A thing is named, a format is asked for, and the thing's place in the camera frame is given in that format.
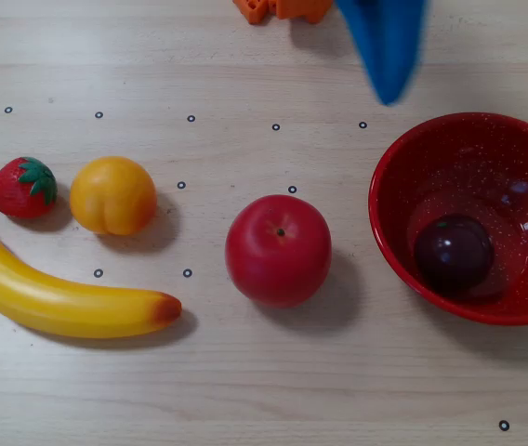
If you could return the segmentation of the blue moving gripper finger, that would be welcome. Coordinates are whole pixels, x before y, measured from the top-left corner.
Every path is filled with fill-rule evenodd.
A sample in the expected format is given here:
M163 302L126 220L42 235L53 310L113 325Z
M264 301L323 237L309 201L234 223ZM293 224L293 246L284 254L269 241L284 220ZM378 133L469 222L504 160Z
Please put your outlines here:
M341 0L342 13L371 86L384 105L402 96L417 64L425 0Z

